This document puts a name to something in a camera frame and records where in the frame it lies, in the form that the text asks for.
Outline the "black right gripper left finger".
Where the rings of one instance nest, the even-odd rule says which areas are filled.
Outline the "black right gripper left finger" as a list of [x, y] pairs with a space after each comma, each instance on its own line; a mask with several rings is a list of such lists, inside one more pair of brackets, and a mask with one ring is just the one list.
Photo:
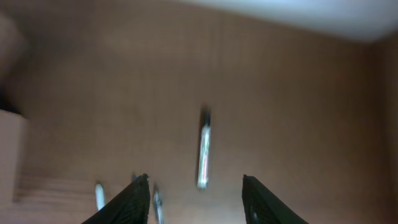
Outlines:
[[147, 224], [149, 176], [137, 176], [125, 189], [82, 224]]

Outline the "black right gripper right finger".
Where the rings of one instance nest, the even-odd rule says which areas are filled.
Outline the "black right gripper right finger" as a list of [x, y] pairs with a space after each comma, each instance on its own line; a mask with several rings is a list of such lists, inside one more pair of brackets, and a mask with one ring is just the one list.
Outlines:
[[254, 176], [243, 175], [242, 200], [247, 224], [308, 224]]

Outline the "black sharpie permanent marker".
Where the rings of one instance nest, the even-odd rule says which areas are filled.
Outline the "black sharpie permanent marker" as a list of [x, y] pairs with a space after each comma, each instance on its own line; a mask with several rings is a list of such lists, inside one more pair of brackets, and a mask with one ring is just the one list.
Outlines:
[[101, 210], [106, 205], [106, 195], [101, 183], [95, 185], [95, 197], [97, 210]]

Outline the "black whiteboard marker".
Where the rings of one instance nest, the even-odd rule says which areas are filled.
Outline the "black whiteboard marker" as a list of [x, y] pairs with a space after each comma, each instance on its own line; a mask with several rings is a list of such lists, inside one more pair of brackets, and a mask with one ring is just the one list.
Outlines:
[[208, 185], [208, 163], [211, 141], [211, 110], [204, 107], [201, 111], [200, 120], [200, 143], [198, 156], [197, 187], [205, 190]]

